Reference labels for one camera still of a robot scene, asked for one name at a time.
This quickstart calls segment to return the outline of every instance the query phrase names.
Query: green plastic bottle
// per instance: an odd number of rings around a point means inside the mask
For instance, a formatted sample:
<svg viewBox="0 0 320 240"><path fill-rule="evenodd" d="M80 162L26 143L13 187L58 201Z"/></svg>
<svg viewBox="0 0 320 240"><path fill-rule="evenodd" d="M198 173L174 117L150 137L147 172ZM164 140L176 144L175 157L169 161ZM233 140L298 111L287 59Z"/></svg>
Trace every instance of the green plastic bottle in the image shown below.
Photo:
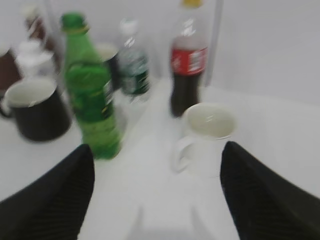
<svg viewBox="0 0 320 240"><path fill-rule="evenodd" d="M66 33L65 85L70 104L96 159L112 159L121 149L116 127L111 74L93 47L89 27L81 13L66 13L61 18Z"/></svg>

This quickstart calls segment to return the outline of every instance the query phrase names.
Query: white bottle cap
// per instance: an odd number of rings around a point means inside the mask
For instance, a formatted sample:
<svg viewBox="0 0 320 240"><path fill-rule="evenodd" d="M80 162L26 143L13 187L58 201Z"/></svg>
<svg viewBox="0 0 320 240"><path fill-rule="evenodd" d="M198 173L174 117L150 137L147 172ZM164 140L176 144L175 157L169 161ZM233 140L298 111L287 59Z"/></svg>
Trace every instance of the white bottle cap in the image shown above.
<svg viewBox="0 0 320 240"><path fill-rule="evenodd" d="M120 31L124 35L134 35L138 32L139 22L134 18L125 18L120 22Z"/></svg>
<svg viewBox="0 0 320 240"><path fill-rule="evenodd" d="M38 39L23 41L18 49L21 54L39 54L42 51L41 41Z"/></svg>
<svg viewBox="0 0 320 240"><path fill-rule="evenodd" d="M28 5L24 5L21 8L21 13L27 20L34 20L40 15L40 10L35 3L31 3Z"/></svg>

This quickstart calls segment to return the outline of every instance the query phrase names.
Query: plastic bottle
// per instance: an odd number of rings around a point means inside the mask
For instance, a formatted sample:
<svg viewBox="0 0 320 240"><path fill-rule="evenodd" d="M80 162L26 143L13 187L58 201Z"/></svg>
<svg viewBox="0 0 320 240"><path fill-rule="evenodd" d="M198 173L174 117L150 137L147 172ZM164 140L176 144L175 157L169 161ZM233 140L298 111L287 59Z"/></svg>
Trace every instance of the plastic bottle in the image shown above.
<svg viewBox="0 0 320 240"><path fill-rule="evenodd" d="M36 39L22 42L15 59L21 74L25 77L48 76L55 78L54 54L44 51Z"/></svg>
<svg viewBox="0 0 320 240"><path fill-rule="evenodd" d="M55 67L57 71L59 71L61 58L57 52L55 41L46 31L44 21L40 15L39 7L34 3L29 3L22 7L21 13L25 17L25 24L28 29L28 37L30 39L40 40L44 48L53 53Z"/></svg>
<svg viewBox="0 0 320 240"><path fill-rule="evenodd" d="M138 35L136 19L125 18L120 23L121 48L118 63L122 92L132 103L143 103L149 99L149 69L143 42Z"/></svg>
<svg viewBox="0 0 320 240"><path fill-rule="evenodd" d="M173 76L171 112L180 117L199 102L199 84L205 71L208 44L201 22L202 0L183 0L184 8L171 46L170 65Z"/></svg>
<svg viewBox="0 0 320 240"><path fill-rule="evenodd" d="M105 67L87 34L81 13L61 18L66 32L65 86L75 112L82 140L96 159L112 159L121 149L116 127L110 70Z"/></svg>

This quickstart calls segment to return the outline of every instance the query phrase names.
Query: white mug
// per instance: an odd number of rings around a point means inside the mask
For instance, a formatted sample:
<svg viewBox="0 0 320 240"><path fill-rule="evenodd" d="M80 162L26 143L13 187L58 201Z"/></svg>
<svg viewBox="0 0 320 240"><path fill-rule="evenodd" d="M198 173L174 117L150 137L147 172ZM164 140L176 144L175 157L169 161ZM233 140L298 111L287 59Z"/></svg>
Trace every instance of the white mug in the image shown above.
<svg viewBox="0 0 320 240"><path fill-rule="evenodd" d="M221 104L199 103L185 111L182 126L184 137L173 150L173 170L219 176L223 149L236 129L235 117Z"/></svg>

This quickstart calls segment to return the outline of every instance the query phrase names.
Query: table surface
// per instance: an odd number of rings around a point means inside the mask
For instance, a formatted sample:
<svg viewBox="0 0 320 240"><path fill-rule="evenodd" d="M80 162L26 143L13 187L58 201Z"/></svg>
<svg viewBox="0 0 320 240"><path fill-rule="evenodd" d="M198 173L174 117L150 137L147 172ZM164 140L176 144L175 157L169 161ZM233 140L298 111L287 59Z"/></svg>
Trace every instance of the table surface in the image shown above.
<svg viewBox="0 0 320 240"><path fill-rule="evenodd" d="M170 91L167 79L155 85L120 154L95 162L95 187L80 240L239 239L219 178L171 171L181 120L170 115ZM238 128L231 140L320 197L319 106L213 87L202 95L204 102L228 104L234 112ZM0 200L32 183L81 144L76 123L49 143L24 140L11 121L1 120L0 132Z"/></svg>

